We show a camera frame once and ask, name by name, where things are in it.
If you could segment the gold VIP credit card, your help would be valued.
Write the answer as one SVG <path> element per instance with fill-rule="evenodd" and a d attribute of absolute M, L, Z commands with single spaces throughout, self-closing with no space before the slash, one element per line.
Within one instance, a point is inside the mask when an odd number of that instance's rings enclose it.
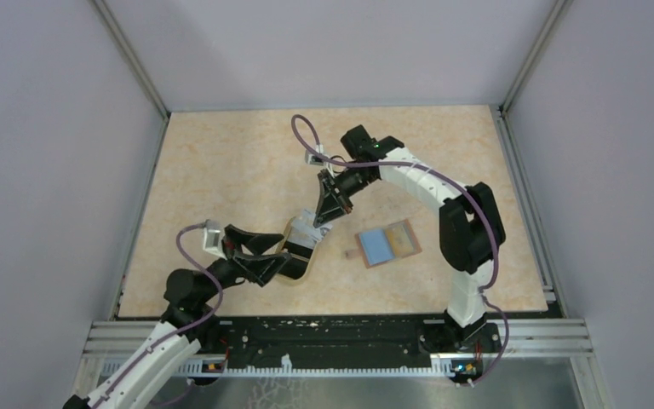
<path fill-rule="evenodd" d="M 394 223 L 385 228 L 387 242 L 397 258 L 412 256 L 420 251 L 410 224 L 407 221 Z"/>

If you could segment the silver VIP credit card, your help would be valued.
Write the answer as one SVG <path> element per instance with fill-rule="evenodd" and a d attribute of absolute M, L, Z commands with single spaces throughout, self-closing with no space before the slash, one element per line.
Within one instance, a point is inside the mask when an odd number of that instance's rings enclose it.
<path fill-rule="evenodd" d="M 314 248 L 332 230 L 331 222 L 314 226 L 315 214 L 311 210 L 303 209 L 301 213 L 290 221 L 290 233 L 287 240 L 307 248 Z"/>

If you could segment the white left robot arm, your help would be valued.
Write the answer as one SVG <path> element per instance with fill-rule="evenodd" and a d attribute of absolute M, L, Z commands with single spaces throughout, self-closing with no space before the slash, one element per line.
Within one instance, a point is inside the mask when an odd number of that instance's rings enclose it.
<path fill-rule="evenodd" d="M 207 267 L 190 256 L 182 240 L 201 231 L 205 249 L 216 259 Z M 265 286 L 290 262 L 273 251 L 281 233 L 254 233 L 206 220 L 182 228 L 175 245 L 192 268 L 178 268 L 167 278 L 168 306 L 142 344 L 105 382 L 84 397 L 71 396 L 66 408 L 145 408 L 157 392 L 197 352 L 215 350 L 221 341 L 217 310 L 225 289 L 245 282 Z"/>

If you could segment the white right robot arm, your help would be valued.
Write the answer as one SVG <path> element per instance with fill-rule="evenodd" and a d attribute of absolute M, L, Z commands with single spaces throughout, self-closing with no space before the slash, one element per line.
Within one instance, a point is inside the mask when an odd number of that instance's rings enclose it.
<path fill-rule="evenodd" d="M 341 144 L 350 161 L 337 175 L 327 169 L 318 173 L 314 225 L 321 227 L 349 214 L 352 196 L 376 181 L 391 183 L 419 200 L 438 218 L 439 249 L 453 269 L 445 339 L 456 351 L 469 350 L 485 326 L 485 291 L 496 282 L 496 256 L 506 239 L 491 188 L 483 182 L 453 181 L 402 141 L 392 136 L 377 140 L 362 125 L 349 130 Z"/>

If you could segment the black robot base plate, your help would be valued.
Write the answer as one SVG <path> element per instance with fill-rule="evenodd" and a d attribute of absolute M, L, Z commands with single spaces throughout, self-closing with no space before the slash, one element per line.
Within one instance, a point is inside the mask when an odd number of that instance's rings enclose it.
<path fill-rule="evenodd" d="M 229 369 L 423 368 L 431 354 L 464 353 L 485 360 L 501 349 L 498 326 L 485 320 L 460 330 L 445 313 L 221 317 L 198 350 L 227 359 Z"/>

